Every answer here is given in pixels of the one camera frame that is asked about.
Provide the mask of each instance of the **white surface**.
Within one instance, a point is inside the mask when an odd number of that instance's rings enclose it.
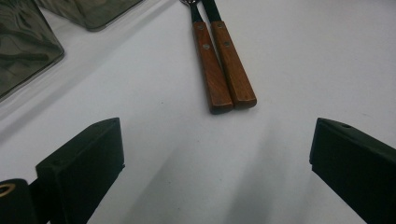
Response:
[[[212,116],[177,0],[88,33],[45,12],[65,58],[0,103],[0,179],[120,117],[126,168],[91,224],[361,224],[311,171],[318,117],[396,147],[396,2],[217,0],[258,97]]]

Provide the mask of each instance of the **knife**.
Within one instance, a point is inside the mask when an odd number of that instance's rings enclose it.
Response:
[[[212,114],[222,114],[233,109],[233,100],[227,87],[227,80],[221,71],[215,48],[210,39],[206,23],[196,6],[198,1],[180,0],[190,6],[195,46],[203,68],[206,98]]]
[[[227,78],[233,106],[236,109],[251,108],[257,104],[256,95],[250,85],[244,66],[239,59],[233,41],[214,0],[202,0],[209,18],[212,35],[219,52],[219,59]]]

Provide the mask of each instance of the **dark green object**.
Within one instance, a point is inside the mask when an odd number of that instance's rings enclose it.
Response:
[[[0,217],[8,216],[10,224],[85,224],[123,167],[120,120],[95,123],[40,162],[38,179],[29,188],[17,196],[11,191],[0,197],[0,208],[25,208],[8,214],[0,209]],[[13,200],[18,197],[25,200]],[[33,221],[20,221],[20,217]]]
[[[396,149],[345,123],[318,119],[310,163],[367,223],[396,223]]]

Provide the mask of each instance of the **knife handle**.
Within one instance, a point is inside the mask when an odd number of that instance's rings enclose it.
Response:
[[[228,81],[234,107],[236,109],[246,109],[255,106],[257,104],[256,95],[224,21],[213,21],[211,25],[213,38],[219,52],[224,75]]]
[[[233,109],[233,100],[222,74],[215,49],[210,39],[206,23],[197,21],[192,24],[195,45],[203,68],[206,97],[212,114],[221,114]]]

